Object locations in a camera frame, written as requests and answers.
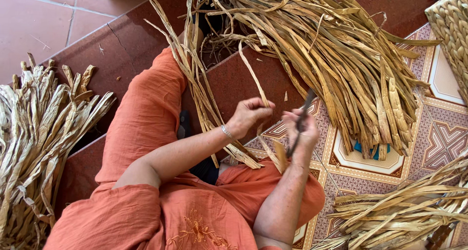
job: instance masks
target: orange dress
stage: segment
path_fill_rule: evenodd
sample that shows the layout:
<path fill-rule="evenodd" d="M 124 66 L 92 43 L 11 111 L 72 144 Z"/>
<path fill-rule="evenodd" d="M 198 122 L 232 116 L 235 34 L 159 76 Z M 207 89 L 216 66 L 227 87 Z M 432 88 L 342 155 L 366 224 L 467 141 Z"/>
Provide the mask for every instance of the orange dress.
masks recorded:
<path fill-rule="evenodd" d="M 261 169 L 228 168 L 216 185 L 185 172 L 159 189 L 138 184 L 111 190 L 133 161 L 177 140 L 186 84 L 170 49 L 132 80 L 106 136 L 100 186 L 90 199 L 67 206 L 44 249 L 257 249 L 251 228 L 281 178 L 269 158 Z M 298 227 L 324 202 L 310 174 Z"/>

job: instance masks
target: woven basket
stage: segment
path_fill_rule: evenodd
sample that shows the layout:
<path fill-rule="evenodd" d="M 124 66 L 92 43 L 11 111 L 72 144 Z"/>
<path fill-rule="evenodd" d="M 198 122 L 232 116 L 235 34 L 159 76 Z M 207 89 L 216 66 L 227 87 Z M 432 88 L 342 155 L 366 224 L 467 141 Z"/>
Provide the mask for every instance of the woven basket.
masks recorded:
<path fill-rule="evenodd" d="M 468 0 L 440 0 L 424 12 L 468 104 Z"/>

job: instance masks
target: hand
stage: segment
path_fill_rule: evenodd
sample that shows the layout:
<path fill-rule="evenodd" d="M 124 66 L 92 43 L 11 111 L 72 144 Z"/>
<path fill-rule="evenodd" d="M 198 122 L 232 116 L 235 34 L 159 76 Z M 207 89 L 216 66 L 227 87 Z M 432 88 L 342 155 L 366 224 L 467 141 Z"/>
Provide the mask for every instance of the hand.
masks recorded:
<path fill-rule="evenodd" d="M 242 139 L 247 134 L 247 131 L 255 124 L 255 122 L 266 119 L 273 114 L 275 104 L 268 101 L 270 107 L 267 108 L 259 97 L 250 98 L 240 101 L 234 115 L 226 123 L 225 127 L 235 139 Z"/>
<path fill-rule="evenodd" d="M 283 112 L 283 116 L 281 119 L 284 121 L 284 126 L 286 126 L 289 136 L 289 147 L 292 148 L 294 145 L 299 132 L 296 127 L 296 121 L 299 119 L 299 116 L 302 114 L 304 110 L 302 109 L 293 109 L 292 112 Z M 302 122 L 304 127 L 304 131 L 301 132 L 301 137 L 299 138 L 299 143 L 296 146 L 296 150 L 294 154 L 301 154 L 308 156 L 312 155 L 313 147 L 317 143 L 319 138 L 319 131 L 316 126 L 315 117 L 312 115 L 307 114 L 306 118 Z"/>

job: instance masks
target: embroidery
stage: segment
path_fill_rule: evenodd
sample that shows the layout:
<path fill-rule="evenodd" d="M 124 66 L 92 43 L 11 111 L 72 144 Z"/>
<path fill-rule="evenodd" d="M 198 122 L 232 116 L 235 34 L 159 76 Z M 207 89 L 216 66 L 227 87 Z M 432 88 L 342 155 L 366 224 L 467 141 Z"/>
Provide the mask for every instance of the embroidery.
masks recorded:
<path fill-rule="evenodd" d="M 184 216 L 184 220 L 187 223 L 188 230 L 180 230 L 179 232 L 183 235 L 176 235 L 167 240 L 166 244 L 169 246 L 172 243 L 178 250 L 182 249 L 184 243 L 189 241 L 191 235 L 193 244 L 200 244 L 203 249 L 210 250 L 213 247 L 209 246 L 209 242 L 217 248 L 227 250 L 238 250 L 237 246 L 231 246 L 226 239 L 218 235 L 215 231 L 208 231 L 208 226 L 203 227 L 203 218 L 198 218 L 197 210 L 190 210 L 190 218 Z"/>

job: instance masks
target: red tile floor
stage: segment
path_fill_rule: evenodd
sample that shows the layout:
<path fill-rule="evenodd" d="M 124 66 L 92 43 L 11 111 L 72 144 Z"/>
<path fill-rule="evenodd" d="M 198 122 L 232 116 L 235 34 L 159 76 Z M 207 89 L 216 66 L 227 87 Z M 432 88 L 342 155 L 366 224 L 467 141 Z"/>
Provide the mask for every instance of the red tile floor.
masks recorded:
<path fill-rule="evenodd" d="M 97 66 L 89 89 L 98 95 L 113 91 L 120 100 L 132 78 L 148 68 L 153 58 L 167 47 L 165 38 L 143 21 L 146 18 L 163 27 L 149 3 L 143 3 L 132 9 L 142 1 L 0 0 L 0 8 L 4 8 L 0 15 L 5 19 L 3 22 L 9 23 L 8 26 L 0 28 L 1 63 L 4 67 L 8 67 L 10 62 L 19 63 L 26 58 L 27 51 L 32 52 L 37 62 L 40 62 L 60 51 L 53 57 L 58 65 L 67 64 L 74 72 L 83 72 L 89 64 Z M 166 11 L 175 32 L 181 32 L 184 21 L 177 19 L 177 16 L 185 14 L 185 0 L 158 1 Z M 429 26 L 425 25 L 427 19 L 424 16 L 424 9 L 436 0 L 357 1 L 370 14 L 385 11 L 389 20 L 385 23 L 384 29 L 390 33 L 401 37 L 410 36 L 413 39 L 428 39 L 433 36 Z M 92 28 L 88 28 L 88 25 L 93 24 L 95 25 Z M 102 27 L 87 35 L 99 26 Z M 31 35 L 47 44 L 50 49 L 44 49 L 44 45 Z M 318 118 L 322 136 L 310 167 L 324 186 L 327 204 L 316 218 L 296 232 L 295 248 L 309 249 L 314 240 L 337 235 L 336 227 L 339 222 L 325 217 L 327 213 L 333 211 L 332 204 L 336 196 L 388 192 L 403 182 L 410 182 L 438 169 L 466 146 L 467 108 L 453 90 L 456 84 L 453 84 L 451 79 L 453 75 L 440 49 L 438 47 L 410 49 L 418 51 L 421 56 L 415 60 L 408 59 L 408 65 L 420 79 L 433 84 L 430 96 L 418 94 L 421 108 L 418 109 L 419 119 L 413 126 L 415 142 L 411 147 L 411 156 L 402 158 L 389 155 L 385 164 L 377 164 L 375 161 L 363 161 L 358 154 L 345 155 L 342 152 L 340 134 L 330 125 L 326 108 L 319 100 L 314 102 L 311 112 Z M 249 48 L 244 49 L 244 54 L 255 70 L 267 97 L 278 104 L 278 112 L 267 125 L 271 127 L 263 135 L 286 142 L 284 128 L 279 122 L 279 112 L 297 108 L 301 105 L 302 99 L 275 59 L 265 58 Z M 262 59 L 263 62 L 255 61 L 256 58 Z M 9 82 L 11 74 L 18 70 L 19 64 L 17 68 L 11 66 L 11 70 L 3 68 L 0 82 Z M 239 76 L 244 75 L 245 83 L 240 82 L 243 79 L 239 79 Z M 58 77 L 61 82 L 66 81 L 61 72 L 58 72 Z M 226 118 L 234 112 L 238 100 L 257 94 L 253 84 L 248 83 L 249 72 L 237 54 L 211 68 L 208 77 L 219 109 Z M 285 91 L 288 91 L 287 102 L 283 102 Z M 67 160 L 59 189 L 59 199 L 56 202 L 58 215 L 66 203 L 88 198 L 96 187 L 93 180 L 100 168 L 105 132 L 118 104 L 119 102 L 115 103 L 98 123 L 97 133 L 85 139 L 80 147 L 99 138 Z M 192 117 L 196 118 L 193 102 L 187 92 L 184 94 L 183 108 L 190 110 Z M 195 132 L 199 131 L 196 119 L 192 121 Z M 251 132 L 242 141 L 257 156 L 265 156 L 265 152 L 256 140 L 250 141 L 253 137 L 254 132 Z M 468 243 L 468 225 L 457 226 L 448 241 L 452 245 Z"/>
<path fill-rule="evenodd" d="M 47 60 L 144 1 L 0 0 L 0 84 L 18 73 L 26 52 Z"/>

